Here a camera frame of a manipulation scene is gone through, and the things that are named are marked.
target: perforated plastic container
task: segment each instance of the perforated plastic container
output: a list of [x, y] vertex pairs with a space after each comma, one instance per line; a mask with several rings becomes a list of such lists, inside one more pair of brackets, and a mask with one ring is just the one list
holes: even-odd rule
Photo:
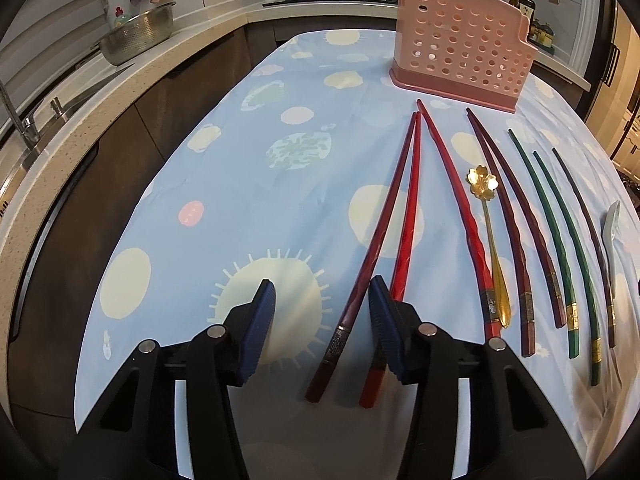
[[500, 0], [398, 0], [391, 79], [514, 113], [537, 52], [528, 31], [529, 19]]

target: countertop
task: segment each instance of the countertop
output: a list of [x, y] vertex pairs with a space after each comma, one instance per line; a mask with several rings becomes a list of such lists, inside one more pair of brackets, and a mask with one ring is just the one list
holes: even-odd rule
[[[177, 31], [165, 42], [134, 58], [58, 132], [37, 158], [0, 222], [0, 403], [8, 410], [6, 353], [12, 309], [31, 245], [50, 206], [80, 163], [113, 121], [170, 70], [212, 42], [248, 23], [305, 16], [396, 18], [397, 9], [367, 2], [314, 2], [263, 7], [265, 0], [231, 0], [175, 20]], [[542, 52], [536, 61], [588, 90], [589, 84], [557, 59]], [[117, 70], [96, 56], [55, 89], [65, 103], [95, 81]], [[53, 93], [44, 99], [48, 103]], [[36, 112], [36, 124], [52, 116], [48, 106]]]

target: chopstick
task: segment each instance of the chopstick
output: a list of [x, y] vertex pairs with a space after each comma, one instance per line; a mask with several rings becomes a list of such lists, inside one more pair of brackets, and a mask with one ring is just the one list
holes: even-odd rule
[[589, 273], [589, 264], [582, 248], [582, 242], [580, 241], [580, 233], [575, 227], [574, 220], [571, 218], [569, 208], [566, 206], [562, 194], [556, 186], [549, 170], [546, 168], [542, 158], [538, 155], [538, 152], [533, 152], [533, 156], [538, 161], [542, 172], [545, 174], [546, 180], [549, 183], [551, 191], [553, 191], [558, 200], [558, 205], [562, 210], [562, 215], [566, 221], [566, 225], [569, 229], [569, 234], [574, 241], [575, 255], [578, 258], [578, 265], [580, 266], [580, 272], [582, 274], [582, 280], [584, 282], [584, 293], [587, 297], [587, 307], [589, 312], [589, 326], [591, 331], [591, 386], [597, 386], [600, 384], [600, 373], [602, 368], [602, 342], [600, 339], [600, 327], [598, 325], [598, 313], [596, 311], [596, 300], [593, 290], [593, 282], [591, 281], [591, 275]]
[[[394, 273], [391, 278], [391, 289], [389, 291], [394, 301], [402, 301], [404, 299], [406, 280], [409, 275], [409, 264], [411, 263], [412, 246], [414, 243], [415, 216], [418, 209], [418, 188], [420, 184], [420, 124], [421, 121], [415, 121], [414, 152], [411, 160], [409, 189], [407, 190], [398, 256], [396, 256], [396, 266], [394, 267]], [[382, 386], [382, 380], [385, 377], [385, 369], [386, 358], [382, 349], [382, 343], [380, 342], [380, 338], [376, 338], [373, 359], [358, 402], [361, 407], [373, 408], [378, 398], [380, 387]]]
[[507, 176], [507, 180], [511, 184], [511, 189], [516, 195], [516, 199], [522, 208], [522, 212], [524, 213], [524, 218], [529, 225], [529, 230], [531, 231], [531, 236], [533, 238], [533, 243], [536, 246], [536, 251], [538, 252], [538, 257], [540, 259], [540, 264], [542, 265], [542, 269], [545, 273], [546, 278], [546, 288], [549, 292], [549, 298], [551, 299], [551, 307], [554, 314], [554, 322], [556, 324], [556, 328], [562, 328], [566, 325], [566, 311], [564, 306], [562, 306], [562, 294], [560, 293], [560, 286], [558, 283], [558, 276], [556, 275], [556, 270], [554, 268], [554, 262], [549, 255], [549, 250], [546, 248], [546, 241], [542, 236], [542, 232], [540, 231], [540, 226], [538, 225], [538, 220], [536, 220], [533, 211], [531, 210], [531, 206], [529, 205], [529, 201], [527, 200], [518, 179], [511, 171], [511, 167], [508, 165], [507, 160], [504, 158], [502, 152], [498, 149], [498, 146], [494, 142], [494, 140], [489, 136], [489, 133], [482, 126], [482, 123], [478, 120], [476, 115], [468, 108], [466, 113], [469, 115], [469, 118], [475, 121], [478, 124], [478, 129], [482, 133], [484, 140], [486, 140], [487, 144], [491, 148], [492, 152], [495, 153], [498, 162], [500, 162], [500, 166], [504, 171], [504, 174]]
[[344, 346], [347, 343], [349, 334], [353, 329], [356, 318], [362, 305], [362, 300], [367, 292], [367, 287], [373, 275], [373, 269], [376, 267], [378, 261], [378, 255], [382, 248], [382, 242], [385, 239], [386, 230], [389, 227], [389, 221], [391, 220], [391, 214], [396, 203], [396, 197], [400, 189], [400, 182], [402, 180], [402, 173], [404, 172], [404, 166], [409, 155], [409, 146], [411, 145], [411, 138], [414, 133], [415, 123], [418, 119], [418, 113], [414, 112], [411, 116], [411, 121], [404, 138], [404, 144], [400, 151], [400, 157], [398, 164], [396, 165], [396, 171], [391, 181], [388, 193], [386, 194], [385, 203], [382, 206], [382, 212], [376, 225], [376, 230], [371, 237], [369, 248], [360, 267], [360, 271], [356, 277], [356, 282], [351, 289], [349, 299], [347, 300], [342, 315], [338, 320], [338, 325], [327, 345], [324, 356], [318, 365], [318, 369], [311, 379], [305, 398], [309, 402], [319, 402], [322, 398], [322, 394], [326, 390], [332, 375], [334, 374], [335, 367], [338, 364], [340, 355], [344, 350]]
[[518, 298], [520, 305], [520, 354], [523, 357], [531, 357], [536, 352], [536, 325], [534, 321], [531, 280], [529, 278], [529, 271], [527, 270], [527, 261], [524, 250], [522, 249], [520, 231], [516, 224], [513, 207], [511, 206], [507, 189], [504, 187], [504, 180], [498, 170], [498, 165], [495, 163], [493, 153], [489, 149], [486, 140], [484, 140], [482, 125], [479, 123], [478, 118], [473, 115], [470, 108], [467, 108], [466, 111], [469, 114], [469, 121], [471, 122], [471, 126], [476, 134], [476, 139], [478, 139], [480, 148], [484, 153], [484, 158], [489, 164], [489, 169], [498, 179], [498, 199], [502, 206], [504, 222], [509, 234], [511, 253], [513, 253], [513, 267], [516, 272], [516, 283], [518, 285]]
[[458, 203], [462, 223], [465, 226], [466, 244], [468, 245], [471, 260], [474, 264], [476, 280], [478, 282], [478, 292], [480, 293], [480, 305], [482, 307], [482, 317], [484, 319], [484, 336], [487, 340], [492, 337], [500, 337], [500, 329], [502, 325], [500, 323], [500, 318], [495, 304], [494, 280], [492, 279], [491, 272], [489, 272], [489, 268], [486, 264], [484, 247], [482, 246], [482, 242], [478, 234], [476, 219], [471, 213], [469, 200], [464, 188], [462, 187], [460, 177], [458, 176], [453, 160], [451, 160], [451, 156], [447, 151], [447, 147], [445, 146], [435, 123], [431, 119], [431, 116], [424, 107], [422, 101], [418, 99], [417, 103], [418, 110], [420, 110], [420, 113], [424, 116], [431, 138], [435, 142], [438, 152], [440, 153], [440, 158], [447, 171], [447, 176], [449, 177], [453, 193], [456, 197], [456, 202]]
[[580, 353], [578, 306], [575, 303], [574, 282], [571, 276], [569, 261], [566, 257], [566, 251], [564, 250], [564, 244], [562, 243], [562, 237], [560, 236], [558, 222], [556, 221], [554, 212], [551, 209], [551, 204], [546, 197], [545, 190], [540, 183], [540, 179], [538, 178], [536, 171], [533, 169], [533, 165], [531, 164], [529, 157], [524, 152], [520, 141], [512, 130], [509, 130], [509, 136], [516, 145], [516, 148], [524, 161], [524, 165], [527, 167], [527, 171], [529, 171], [529, 175], [533, 181], [533, 186], [536, 188], [536, 192], [540, 202], [542, 203], [542, 209], [545, 211], [546, 223], [549, 225], [551, 237], [554, 241], [554, 247], [556, 248], [556, 254], [558, 255], [558, 265], [560, 266], [560, 275], [562, 277], [562, 288], [564, 288], [564, 305], [566, 307], [566, 318], [568, 322], [569, 359], [573, 359], [578, 357], [578, 354]]
[[589, 228], [589, 234], [591, 236], [591, 241], [593, 243], [593, 248], [596, 251], [596, 257], [598, 259], [598, 266], [600, 267], [600, 277], [602, 278], [602, 287], [604, 289], [604, 299], [607, 304], [607, 321], [609, 325], [609, 331], [607, 333], [607, 338], [609, 340], [609, 348], [613, 348], [616, 345], [616, 313], [613, 308], [613, 294], [611, 292], [611, 283], [609, 282], [609, 271], [607, 269], [607, 263], [604, 259], [604, 254], [602, 253], [602, 246], [600, 245], [600, 237], [598, 236], [598, 232], [596, 231], [595, 226], [593, 225], [593, 220], [591, 219], [591, 215], [589, 215], [589, 210], [587, 209], [587, 205], [584, 203], [584, 199], [580, 193], [580, 189], [578, 189], [577, 184], [575, 183], [574, 178], [569, 171], [569, 168], [562, 160], [560, 153], [558, 150], [553, 148], [554, 155], [558, 159], [564, 174], [566, 175], [569, 184], [571, 184], [571, 188], [574, 190], [575, 196], [578, 199], [578, 203], [580, 204], [580, 209], [582, 210], [582, 214], [584, 219], [587, 222], [587, 227]]

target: metal faucet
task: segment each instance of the metal faucet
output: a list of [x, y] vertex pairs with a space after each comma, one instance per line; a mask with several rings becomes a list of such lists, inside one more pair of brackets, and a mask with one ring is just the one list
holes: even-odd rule
[[40, 139], [40, 134], [38, 129], [36, 128], [35, 120], [33, 119], [33, 113], [30, 114], [27, 118], [25, 118], [24, 122], [20, 120], [20, 116], [18, 112], [15, 110], [14, 104], [11, 102], [11, 98], [6, 91], [6, 88], [0, 81], [0, 99], [4, 103], [4, 108], [6, 108], [9, 117], [11, 117], [11, 121], [15, 126], [15, 129], [18, 130], [22, 140], [27, 145], [29, 150], [35, 148], [38, 140]]

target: metal screw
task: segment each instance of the metal screw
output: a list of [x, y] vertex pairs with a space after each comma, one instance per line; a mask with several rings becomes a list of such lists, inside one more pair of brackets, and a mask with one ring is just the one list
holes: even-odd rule
[[155, 348], [156, 343], [151, 341], [151, 339], [146, 339], [138, 345], [138, 350], [140, 350], [143, 354], [149, 354], [153, 352]]
[[438, 333], [438, 327], [433, 323], [420, 323], [418, 332], [420, 332], [422, 335], [432, 336]]
[[223, 325], [211, 325], [207, 328], [207, 335], [210, 338], [217, 339], [226, 334], [226, 328]]
[[507, 343], [505, 343], [504, 339], [500, 337], [492, 337], [491, 339], [489, 339], [489, 346], [496, 352], [501, 352], [502, 350], [507, 348]]

